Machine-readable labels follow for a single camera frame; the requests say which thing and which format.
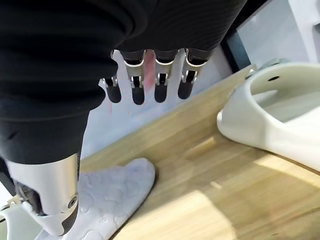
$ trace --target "white plastic part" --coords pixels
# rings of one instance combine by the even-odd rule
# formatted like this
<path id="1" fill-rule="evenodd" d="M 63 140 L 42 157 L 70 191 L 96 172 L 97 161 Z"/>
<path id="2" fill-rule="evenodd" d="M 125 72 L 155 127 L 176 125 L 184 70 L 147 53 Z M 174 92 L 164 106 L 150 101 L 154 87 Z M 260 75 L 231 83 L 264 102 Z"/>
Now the white plastic part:
<path id="1" fill-rule="evenodd" d="M 65 232 L 62 222 L 77 206 L 74 204 L 69 208 L 68 203 L 77 195 L 78 155 L 46 164 L 6 161 L 6 165 L 12 179 L 39 194 L 42 210 L 47 216 L 39 216 L 27 202 L 22 207 L 50 234 L 61 236 Z"/>
<path id="2" fill-rule="evenodd" d="M 62 237 L 43 230 L 35 240 L 107 240 L 143 203 L 154 181 L 155 168 L 145 158 L 80 174 L 79 211 L 72 229 Z"/>
<path id="3" fill-rule="evenodd" d="M 258 71 L 230 96 L 217 126 L 231 140 L 320 171 L 320 65 Z"/>
<path id="4" fill-rule="evenodd" d="M 0 240 L 34 240 L 42 227 L 23 209 L 11 206 L 0 212 L 5 221 L 0 223 Z"/>

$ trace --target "black fabric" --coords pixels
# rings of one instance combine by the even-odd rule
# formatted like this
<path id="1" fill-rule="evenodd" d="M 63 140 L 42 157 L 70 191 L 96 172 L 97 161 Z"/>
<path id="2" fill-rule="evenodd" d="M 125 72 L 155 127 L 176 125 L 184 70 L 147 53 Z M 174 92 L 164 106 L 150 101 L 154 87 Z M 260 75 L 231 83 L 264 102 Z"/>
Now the black fabric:
<path id="1" fill-rule="evenodd" d="M 145 31 L 118 49 L 216 48 L 247 0 L 159 0 Z"/>
<path id="2" fill-rule="evenodd" d="M 14 181 L 10 177 L 6 162 L 0 157 L 0 182 L 7 189 L 7 191 L 12 195 L 16 195 L 16 189 Z"/>
<path id="3" fill-rule="evenodd" d="M 0 154 L 23 164 L 79 152 L 114 76 L 110 52 L 147 26 L 156 0 L 2 0 Z"/>

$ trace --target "pink stain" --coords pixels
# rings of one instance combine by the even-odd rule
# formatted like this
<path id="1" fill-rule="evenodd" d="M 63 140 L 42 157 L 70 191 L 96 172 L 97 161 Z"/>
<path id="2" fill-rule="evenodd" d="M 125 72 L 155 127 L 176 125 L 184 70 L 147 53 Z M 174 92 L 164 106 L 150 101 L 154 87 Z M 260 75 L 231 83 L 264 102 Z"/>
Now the pink stain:
<path id="1" fill-rule="evenodd" d="M 149 92 L 155 85 L 155 54 L 152 50 L 147 50 L 144 55 L 144 90 Z"/>

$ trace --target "metal screw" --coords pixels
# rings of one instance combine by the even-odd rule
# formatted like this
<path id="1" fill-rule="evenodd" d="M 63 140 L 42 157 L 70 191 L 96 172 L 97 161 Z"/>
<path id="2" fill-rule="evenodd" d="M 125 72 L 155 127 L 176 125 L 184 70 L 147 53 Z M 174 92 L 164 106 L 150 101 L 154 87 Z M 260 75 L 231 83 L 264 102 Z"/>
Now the metal screw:
<path id="1" fill-rule="evenodd" d="M 247 79 L 249 79 L 253 74 L 255 74 L 256 73 L 256 70 L 254 70 L 253 68 L 251 68 L 250 70 L 249 70 L 249 73 L 247 74 L 247 76 L 245 76 L 245 80 L 247 80 Z"/>
<path id="2" fill-rule="evenodd" d="M 68 208 L 69 208 L 69 209 L 72 208 L 73 205 L 75 205 L 75 203 L 77 202 L 77 199 L 78 199 L 77 196 L 74 196 L 74 197 L 71 199 L 71 201 L 70 201 L 69 204 L 68 204 Z"/>

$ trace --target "white insole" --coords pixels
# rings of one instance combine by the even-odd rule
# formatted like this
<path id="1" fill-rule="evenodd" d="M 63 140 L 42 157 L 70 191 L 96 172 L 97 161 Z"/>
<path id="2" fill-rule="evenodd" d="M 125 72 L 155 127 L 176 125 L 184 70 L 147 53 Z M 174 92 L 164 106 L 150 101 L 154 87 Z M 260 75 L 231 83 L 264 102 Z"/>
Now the white insole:
<path id="1" fill-rule="evenodd" d="M 137 210 L 155 181 L 155 168 L 139 158 L 124 167 L 80 174 L 79 211 L 63 237 L 42 231 L 35 240 L 107 240 Z"/>

